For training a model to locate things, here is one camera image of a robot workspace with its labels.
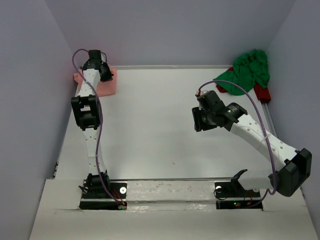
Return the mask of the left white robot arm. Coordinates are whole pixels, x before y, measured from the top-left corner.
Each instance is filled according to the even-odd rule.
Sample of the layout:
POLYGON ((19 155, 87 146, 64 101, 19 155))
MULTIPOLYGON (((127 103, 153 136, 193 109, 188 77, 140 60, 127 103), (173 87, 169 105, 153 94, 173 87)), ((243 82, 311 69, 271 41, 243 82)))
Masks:
POLYGON ((70 100, 87 154, 87 177, 79 188, 89 199, 113 199, 110 178, 101 153, 103 112, 98 96, 99 83, 112 80, 113 73, 103 52, 97 49, 83 51, 88 54, 88 59, 81 68, 75 67, 79 77, 78 89, 70 100))

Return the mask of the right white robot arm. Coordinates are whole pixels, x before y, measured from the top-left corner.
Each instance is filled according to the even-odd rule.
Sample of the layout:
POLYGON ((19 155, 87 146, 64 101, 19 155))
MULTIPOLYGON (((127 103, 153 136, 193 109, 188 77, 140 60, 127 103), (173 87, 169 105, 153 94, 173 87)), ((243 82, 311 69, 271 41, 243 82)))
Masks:
POLYGON ((199 106, 191 110, 196 132, 224 128, 271 163, 271 171, 243 169, 235 174, 230 181, 230 190, 235 196, 252 190, 273 189, 282 196, 291 197, 309 178, 312 166, 309 150, 298 150, 282 142, 264 130, 239 104, 225 105, 213 90, 197 94, 196 99, 199 106))

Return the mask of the pink t shirt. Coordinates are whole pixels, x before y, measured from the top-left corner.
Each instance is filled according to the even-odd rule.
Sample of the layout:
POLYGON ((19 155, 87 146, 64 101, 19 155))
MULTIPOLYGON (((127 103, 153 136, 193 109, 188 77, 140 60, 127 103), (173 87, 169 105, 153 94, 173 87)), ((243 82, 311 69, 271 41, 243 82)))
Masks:
MULTIPOLYGON (((100 81, 97 85, 96 92, 99 97, 114 95, 117 92, 117 69, 115 67, 111 67, 110 70, 113 74, 112 80, 106 82, 100 81)), ((83 79, 78 73, 73 74, 73 79, 77 83, 76 93, 78 94, 81 89, 83 79)))

